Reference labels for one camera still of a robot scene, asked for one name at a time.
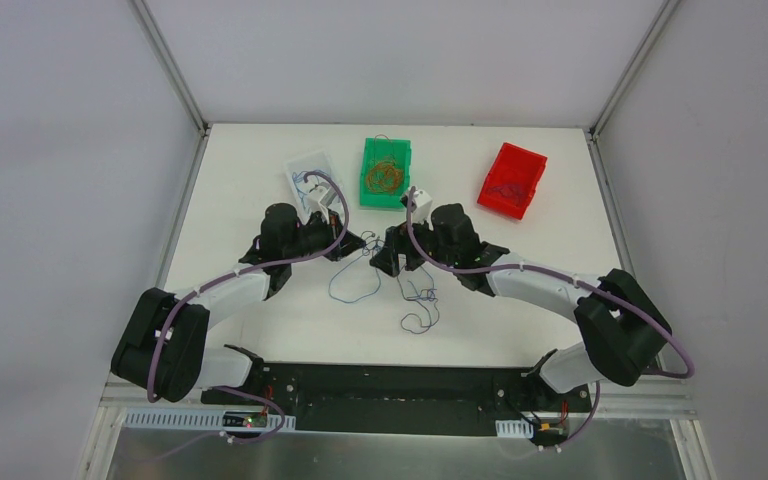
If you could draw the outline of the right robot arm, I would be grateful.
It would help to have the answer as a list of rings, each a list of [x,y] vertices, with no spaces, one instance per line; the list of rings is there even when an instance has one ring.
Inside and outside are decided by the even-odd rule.
[[[396,277],[426,263],[452,273],[471,291],[524,301],[573,322],[580,343],[545,354],[526,375],[529,400],[555,408],[567,393],[607,380],[630,387],[652,374],[671,327],[637,280],[613,269],[603,276],[576,276],[529,264],[506,247],[482,240],[458,204],[435,208],[424,219],[392,226],[370,264]]]

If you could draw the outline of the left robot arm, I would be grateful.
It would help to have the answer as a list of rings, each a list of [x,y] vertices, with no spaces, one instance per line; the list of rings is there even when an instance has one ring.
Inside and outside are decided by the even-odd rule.
[[[146,390],[152,401],[182,400],[194,389],[226,387],[241,404],[257,402],[265,378],[255,356],[233,345],[208,347],[208,332],[253,304],[276,295],[301,261],[336,262],[361,249],[337,212],[302,222],[294,206],[269,206],[249,250],[227,272],[189,291],[153,287],[139,297],[110,363],[113,375]]]

